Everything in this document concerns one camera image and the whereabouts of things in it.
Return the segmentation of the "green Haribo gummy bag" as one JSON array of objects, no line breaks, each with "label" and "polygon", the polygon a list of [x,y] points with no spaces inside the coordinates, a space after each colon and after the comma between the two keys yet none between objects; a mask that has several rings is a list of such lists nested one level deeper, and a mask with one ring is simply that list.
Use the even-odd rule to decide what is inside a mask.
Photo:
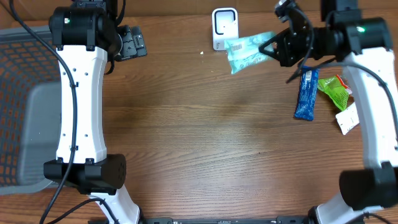
[{"label": "green Haribo gummy bag", "polygon": [[346,85],[339,75],[318,80],[318,89],[328,95],[335,106],[344,111],[347,108],[348,99],[352,90]]}]

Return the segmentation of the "teal snack packet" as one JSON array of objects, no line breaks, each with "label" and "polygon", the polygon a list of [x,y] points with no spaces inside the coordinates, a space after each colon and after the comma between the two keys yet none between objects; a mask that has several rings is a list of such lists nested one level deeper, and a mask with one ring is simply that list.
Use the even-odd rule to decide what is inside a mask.
[{"label": "teal snack packet", "polygon": [[224,48],[231,67],[231,74],[234,75],[252,65],[272,60],[272,57],[260,53],[259,47],[273,36],[275,36],[274,32],[263,32],[234,40],[225,40]]}]

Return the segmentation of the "blue Oreo cookie pack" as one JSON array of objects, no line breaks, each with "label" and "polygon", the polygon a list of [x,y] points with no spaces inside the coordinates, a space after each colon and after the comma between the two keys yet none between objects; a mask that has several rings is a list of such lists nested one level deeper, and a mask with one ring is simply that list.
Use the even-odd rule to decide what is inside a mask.
[{"label": "blue Oreo cookie pack", "polygon": [[294,118],[313,121],[318,90],[318,69],[303,67]]}]

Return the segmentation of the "white tube with gold cap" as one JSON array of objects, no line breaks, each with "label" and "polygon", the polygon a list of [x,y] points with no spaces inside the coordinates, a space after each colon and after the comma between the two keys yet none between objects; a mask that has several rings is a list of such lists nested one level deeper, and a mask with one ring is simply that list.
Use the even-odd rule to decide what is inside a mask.
[{"label": "white tube with gold cap", "polygon": [[338,113],[335,118],[342,134],[346,135],[359,124],[356,103],[349,105],[344,111]]}]

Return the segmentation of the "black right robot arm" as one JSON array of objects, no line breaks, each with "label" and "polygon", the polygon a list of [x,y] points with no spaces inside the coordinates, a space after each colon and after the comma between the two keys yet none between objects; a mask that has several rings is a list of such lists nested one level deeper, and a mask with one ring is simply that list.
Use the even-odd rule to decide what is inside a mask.
[{"label": "black right robot arm", "polygon": [[275,14],[289,27],[259,51],[303,73],[308,58],[341,67],[353,92],[363,140],[364,169],[340,174],[340,191],[313,207],[305,223],[362,223],[397,204],[397,83],[392,37],[380,17],[364,18],[356,1],[322,1],[324,27],[314,27],[295,1],[280,1]]}]

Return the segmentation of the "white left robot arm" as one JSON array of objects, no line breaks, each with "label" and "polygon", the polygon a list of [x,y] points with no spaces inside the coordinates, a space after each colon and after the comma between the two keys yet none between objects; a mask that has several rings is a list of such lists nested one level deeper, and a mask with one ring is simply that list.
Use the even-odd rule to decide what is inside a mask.
[{"label": "white left robot arm", "polygon": [[124,184],[126,158],[109,154],[103,136],[103,78],[114,64],[146,55],[139,27],[122,25],[116,1],[74,1],[49,19],[61,79],[61,131],[44,176],[96,202],[107,223],[144,221]]}]

